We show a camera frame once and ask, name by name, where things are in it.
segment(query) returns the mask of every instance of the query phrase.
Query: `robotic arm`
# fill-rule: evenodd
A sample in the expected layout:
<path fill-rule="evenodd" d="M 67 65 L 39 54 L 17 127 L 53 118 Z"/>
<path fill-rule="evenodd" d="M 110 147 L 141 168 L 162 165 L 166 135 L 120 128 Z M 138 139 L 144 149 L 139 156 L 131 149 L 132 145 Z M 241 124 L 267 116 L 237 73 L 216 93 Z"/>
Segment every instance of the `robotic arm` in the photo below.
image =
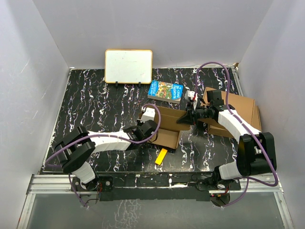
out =
<path fill-rule="evenodd" d="M 224 104 L 220 90 L 207 91 L 207 100 L 210 104 L 207 106 L 198 105 L 197 97 L 194 94 L 194 92 L 187 91 L 186 97 L 190 99 L 187 104 L 187 113 L 178 119 L 177 123 L 195 125 L 200 118 L 212 118 L 224 126 L 238 142 L 236 160 L 226 165 L 217 166 L 212 177 L 203 181 L 205 185 L 226 184 L 232 182 L 234 178 L 271 172 L 261 149 L 243 125 L 257 136 L 276 170 L 275 143 L 271 133 L 261 133 L 253 128 L 238 115 L 232 106 L 229 106 L 230 112 Z"/>
<path fill-rule="evenodd" d="M 78 177 L 86 188 L 89 188 L 89 186 L 94 187 L 98 181 L 98 177 L 94 169 L 86 162 L 91 154 L 106 150 L 137 149 L 141 144 L 132 142 L 142 141 L 156 131 L 157 124 L 153 121 L 155 110 L 153 108 L 143 107 L 142 112 L 143 115 L 141 119 L 137 120 L 138 125 L 136 126 L 131 126 L 119 132 L 103 133 L 102 135 L 104 136 L 95 137 L 92 140 L 87 138 L 78 144 L 73 144 L 62 153 L 57 154 L 63 172 L 67 174 L 72 173 Z M 86 131 L 85 127 L 79 126 L 58 142 L 54 150 L 57 152 L 83 137 L 96 134 L 98 133 Z"/>

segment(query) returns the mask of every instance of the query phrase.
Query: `yellow block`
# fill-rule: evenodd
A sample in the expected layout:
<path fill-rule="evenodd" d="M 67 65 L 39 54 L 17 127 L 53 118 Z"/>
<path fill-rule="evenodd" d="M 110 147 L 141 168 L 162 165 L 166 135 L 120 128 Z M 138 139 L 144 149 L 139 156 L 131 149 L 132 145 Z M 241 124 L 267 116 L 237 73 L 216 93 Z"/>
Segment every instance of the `yellow block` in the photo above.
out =
<path fill-rule="evenodd" d="M 155 161 L 155 163 L 156 163 L 157 165 L 161 165 L 161 163 L 162 163 L 162 161 L 163 161 L 163 159 L 164 159 L 166 153 L 167 153 L 167 150 L 166 150 L 166 149 L 162 149 L 162 150 L 161 150 L 161 152 L 159 153 L 159 155 L 158 155 L 158 157 L 157 157 L 157 159 L 156 159 L 156 161 Z"/>

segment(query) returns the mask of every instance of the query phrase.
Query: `open cardboard box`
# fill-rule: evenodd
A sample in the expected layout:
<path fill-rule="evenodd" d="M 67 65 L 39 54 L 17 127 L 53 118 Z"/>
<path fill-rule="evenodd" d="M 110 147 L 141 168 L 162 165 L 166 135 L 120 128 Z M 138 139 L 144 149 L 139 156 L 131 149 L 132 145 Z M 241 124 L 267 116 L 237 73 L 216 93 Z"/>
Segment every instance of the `open cardboard box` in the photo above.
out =
<path fill-rule="evenodd" d="M 182 130 L 190 130 L 190 125 L 187 124 L 177 124 L 176 121 L 183 115 L 186 111 L 175 110 L 171 108 L 157 106 L 161 114 L 161 124 L 159 128 L 158 138 L 156 135 L 151 139 L 152 144 L 165 146 L 168 148 L 176 149 L 179 144 Z M 156 113 L 154 121 L 158 123 L 159 117 Z"/>
<path fill-rule="evenodd" d="M 215 90 L 214 88 L 206 87 L 203 100 L 207 103 L 207 91 Z M 222 99 L 225 102 L 226 92 L 221 91 Z M 255 100 L 240 95 L 229 93 L 228 102 L 232 105 L 238 114 L 251 126 L 258 130 L 261 129 L 261 122 L 259 117 L 258 107 L 255 105 Z M 229 131 L 227 131 L 222 125 L 218 124 L 215 120 L 211 118 L 199 119 L 199 121 L 208 124 L 208 134 L 218 135 L 223 137 L 233 137 Z"/>

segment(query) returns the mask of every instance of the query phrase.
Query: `whiteboard stand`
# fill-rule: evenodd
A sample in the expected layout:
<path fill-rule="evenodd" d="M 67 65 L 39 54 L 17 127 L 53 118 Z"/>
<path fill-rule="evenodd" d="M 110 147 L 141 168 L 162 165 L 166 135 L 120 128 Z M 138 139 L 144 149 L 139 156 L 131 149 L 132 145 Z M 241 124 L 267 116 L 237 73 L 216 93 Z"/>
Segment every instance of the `whiteboard stand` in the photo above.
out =
<path fill-rule="evenodd" d="M 151 50 L 106 50 L 105 82 L 149 84 L 152 82 Z"/>

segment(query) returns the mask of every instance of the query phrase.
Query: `book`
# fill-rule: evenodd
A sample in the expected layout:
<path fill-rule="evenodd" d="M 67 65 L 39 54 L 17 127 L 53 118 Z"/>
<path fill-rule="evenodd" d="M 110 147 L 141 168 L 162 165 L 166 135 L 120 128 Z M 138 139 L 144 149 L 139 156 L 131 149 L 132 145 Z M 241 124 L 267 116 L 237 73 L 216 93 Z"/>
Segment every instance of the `book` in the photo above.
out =
<path fill-rule="evenodd" d="M 183 85 L 153 80 L 148 91 L 148 98 L 179 104 Z"/>

